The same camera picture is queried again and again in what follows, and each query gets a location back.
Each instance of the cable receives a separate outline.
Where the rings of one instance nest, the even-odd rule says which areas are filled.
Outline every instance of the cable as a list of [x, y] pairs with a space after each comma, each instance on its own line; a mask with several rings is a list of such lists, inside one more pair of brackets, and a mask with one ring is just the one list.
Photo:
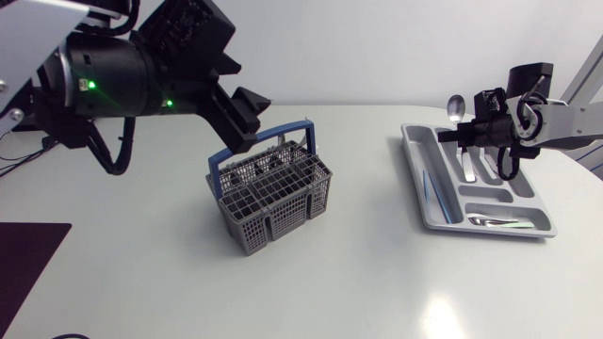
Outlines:
[[96, 126], [94, 126], [93, 123], [90, 123], [87, 126], [87, 146], [107, 173], [121, 175], [127, 170], [128, 166], [130, 165], [130, 158], [132, 156], [132, 144], [134, 143], [135, 127], [136, 118], [126, 117], [123, 119], [123, 137], [120, 137], [122, 146], [120, 148], [120, 153], [117, 156], [117, 160], [115, 163], [113, 163], [111, 160], [111, 152], [106, 146], [103, 137], [101, 137], [101, 134], [96, 129]]
[[505, 157], [505, 151], [506, 148], [505, 147], [501, 147], [498, 149], [498, 159], [497, 159], [497, 169], [498, 169], [498, 176], [500, 177], [500, 179], [504, 180], [504, 181], [508, 181], [508, 180], [512, 180], [517, 176], [517, 173], [519, 173], [519, 158], [516, 156], [512, 156], [512, 169], [511, 169], [511, 173], [509, 173], [509, 175], [504, 173], [504, 170], [502, 168], [502, 161], [504, 160]]
[[44, 143], [45, 143], [45, 146], [43, 146], [41, 150], [34, 152], [32, 154], [23, 156], [23, 160], [21, 160], [20, 162], [15, 163], [15, 164], [10, 164], [8, 166], [4, 166], [3, 168], [0, 168], [0, 170], [3, 170], [3, 172], [0, 172], [0, 178], [11, 173], [12, 171], [18, 169], [21, 165], [26, 164], [30, 161], [36, 160], [42, 154], [52, 150], [55, 146], [58, 145], [58, 142], [56, 140], [52, 139], [51, 137], [43, 138], [42, 144], [44, 144]]
[[104, 27], [91, 26], [88, 24], [81, 24], [77, 27], [77, 29], [79, 29], [80, 31], [82, 31], [84, 33], [98, 34], [98, 35], [108, 36], [108, 37], [120, 36], [122, 34], [125, 34], [129, 31], [131, 31], [132, 28], [134, 28], [134, 25], [136, 24], [136, 21], [139, 18], [139, 7], [140, 7], [140, 0], [132, 0], [132, 8], [130, 9], [130, 15], [128, 15], [128, 19], [125, 21], [125, 23], [123, 23], [119, 27], [104, 28]]
[[71, 334], [62, 334], [60, 336], [54, 337], [53, 339], [89, 339], [89, 338], [83, 334], [71, 333]]

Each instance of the silver spoon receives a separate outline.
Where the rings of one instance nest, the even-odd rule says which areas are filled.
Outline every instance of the silver spoon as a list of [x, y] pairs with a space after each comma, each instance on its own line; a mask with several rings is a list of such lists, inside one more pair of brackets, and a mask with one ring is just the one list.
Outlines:
[[[464, 117], [464, 99], [462, 96], [455, 94], [448, 99], [446, 105], [446, 111], [448, 112], [448, 118], [452, 123], [458, 124], [463, 121]], [[475, 183], [476, 176], [473, 171], [473, 163], [471, 162], [471, 155], [467, 151], [466, 147], [461, 149], [461, 165], [463, 166], [464, 179], [468, 183]]]

